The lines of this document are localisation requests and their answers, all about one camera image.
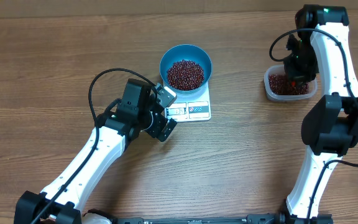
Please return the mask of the white kitchen scale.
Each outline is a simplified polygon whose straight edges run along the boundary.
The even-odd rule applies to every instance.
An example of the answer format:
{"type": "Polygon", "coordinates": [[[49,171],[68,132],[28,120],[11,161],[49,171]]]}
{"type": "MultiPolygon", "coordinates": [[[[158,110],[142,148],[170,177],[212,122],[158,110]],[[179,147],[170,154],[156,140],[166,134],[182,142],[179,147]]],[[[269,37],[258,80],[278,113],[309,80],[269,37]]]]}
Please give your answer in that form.
{"type": "Polygon", "coordinates": [[[209,85],[205,83],[197,90],[175,90],[177,99],[164,113],[167,119],[176,122],[209,121],[211,114],[211,101],[209,97],[209,85]]]}

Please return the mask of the blue bowl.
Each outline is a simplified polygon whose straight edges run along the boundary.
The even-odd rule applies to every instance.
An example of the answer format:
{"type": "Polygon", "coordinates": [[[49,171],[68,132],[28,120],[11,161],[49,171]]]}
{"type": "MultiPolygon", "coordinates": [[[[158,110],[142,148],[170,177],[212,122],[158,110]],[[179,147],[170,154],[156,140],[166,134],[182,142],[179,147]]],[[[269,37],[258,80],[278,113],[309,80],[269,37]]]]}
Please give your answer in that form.
{"type": "Polygon", "coordinates": [[[210,56],[202,48],[198,46],[191,45],[191,44],[181,44],[181,45],[174,46],[168,51],[166,51],[160,60],[160,66],[159,66],[160,76],[164,84],[166,84],[166,86],[171,88],[173,91],[176,90],[168,84],[167,70],[175,62],[181,60],[191,60],[200,64],[204,70],[204,82],[202,86],[205,83],[208,83],[213,71],[213,64],[210,56]]]}

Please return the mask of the red beans in bowl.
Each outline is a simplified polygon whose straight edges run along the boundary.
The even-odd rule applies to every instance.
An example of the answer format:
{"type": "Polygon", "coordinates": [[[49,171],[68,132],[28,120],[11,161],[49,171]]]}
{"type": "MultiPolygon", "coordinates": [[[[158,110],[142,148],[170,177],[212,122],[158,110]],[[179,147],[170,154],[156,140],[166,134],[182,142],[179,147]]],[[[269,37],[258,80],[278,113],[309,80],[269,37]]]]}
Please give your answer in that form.
{"type": "Polygon", "coordinates": [[[175,62],[167,70],[167,81],[174,89],[190,91],[199,88],[204,82],[204,70],[191,60],[175,62]]]}

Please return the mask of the red beans in container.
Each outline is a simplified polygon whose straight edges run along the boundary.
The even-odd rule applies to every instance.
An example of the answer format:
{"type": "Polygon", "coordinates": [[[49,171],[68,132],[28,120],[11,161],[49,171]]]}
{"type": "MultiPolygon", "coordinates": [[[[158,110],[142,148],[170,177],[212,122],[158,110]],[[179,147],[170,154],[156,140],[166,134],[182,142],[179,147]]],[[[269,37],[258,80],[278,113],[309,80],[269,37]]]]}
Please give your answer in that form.
{"type": "Polygon", "coordinates": [[[309,93],[309,85],[291,86],[291,82],[286,75],[272,74],[268,76],[268,83],[271,91],[276,95],[305,95],[309,93]]]}

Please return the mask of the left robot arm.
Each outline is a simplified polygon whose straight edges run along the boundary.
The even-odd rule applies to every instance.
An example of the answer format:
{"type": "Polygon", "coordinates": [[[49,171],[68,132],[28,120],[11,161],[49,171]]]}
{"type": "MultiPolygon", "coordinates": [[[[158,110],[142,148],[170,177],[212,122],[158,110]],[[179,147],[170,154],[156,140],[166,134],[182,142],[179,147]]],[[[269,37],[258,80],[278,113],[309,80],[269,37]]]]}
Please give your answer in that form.
{"type": "Polygon", "coordinates": [[[122,156],[128,145],[145,131],[165,141],[176,121],[162,111],[177,94],[167,86],[128,79],[121,99],[114,100],[99,116],[96,127],[82,150],[67,168],[40,193],[26,191],[16,204],[14,223],[115,223],[98,210],[84,212],[92,191],[109,166],[122,156]]]}

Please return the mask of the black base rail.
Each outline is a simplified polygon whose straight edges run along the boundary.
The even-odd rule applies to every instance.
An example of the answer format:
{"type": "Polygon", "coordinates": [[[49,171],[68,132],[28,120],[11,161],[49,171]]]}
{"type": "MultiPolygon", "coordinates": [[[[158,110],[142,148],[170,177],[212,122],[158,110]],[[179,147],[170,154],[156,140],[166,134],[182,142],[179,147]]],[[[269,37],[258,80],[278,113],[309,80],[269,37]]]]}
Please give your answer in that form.
{"type": "Polygon", "coordinates": [[[249,214],[246,217],[214,217],[214,218],[161,218],[149,219],[141,217],[118,218],[100,210],[91,209],[81,218],[83,224],[333,224],[332,215],[320,215],[308,221],[290,217],[286,213],[249,214]]]}

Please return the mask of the clear plastic container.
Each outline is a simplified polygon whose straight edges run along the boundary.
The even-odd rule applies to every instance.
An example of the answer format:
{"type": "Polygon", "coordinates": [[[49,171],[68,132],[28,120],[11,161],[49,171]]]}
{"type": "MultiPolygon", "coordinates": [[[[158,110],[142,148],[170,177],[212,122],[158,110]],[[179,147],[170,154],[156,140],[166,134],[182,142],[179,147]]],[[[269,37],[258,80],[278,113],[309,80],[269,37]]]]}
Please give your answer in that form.
{"type": "Polygon", "coordinates": [[[270,101],[277,101],[277,102],[284,102],[284,101],[297,101],[297,100],[305,100],[311,98],[315,95],[318,90],[318,82],[317,79],[314,79],[312,82],[309,82],[309,92],[303,95],[277,95],[275,94],[269,83],[269,76],[270,75],[284,75],[285,69],[284,65],[274,65],[271,66],[264,75],[264,85],[265,85],[265,92],[267,98],[270,101]]]}

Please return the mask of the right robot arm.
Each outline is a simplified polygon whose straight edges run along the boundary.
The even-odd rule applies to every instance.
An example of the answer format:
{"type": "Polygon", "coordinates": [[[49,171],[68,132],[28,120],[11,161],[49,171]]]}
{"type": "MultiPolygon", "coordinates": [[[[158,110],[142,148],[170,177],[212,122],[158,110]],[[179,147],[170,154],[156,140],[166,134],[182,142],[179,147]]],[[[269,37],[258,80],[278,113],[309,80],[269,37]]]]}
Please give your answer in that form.
{"type": "Polygon", "coordinates": [[[358,143],[358,81],[349,50],[345,7],[306,4],[295,15],[295,30],[286,33],[283,59],[292,85],[321,78],[322,97],[305,116],[301,138],[306,154],[286,206],[290,223],[332,223],[319,215],[319,201],[337,164],[358,143]]]}

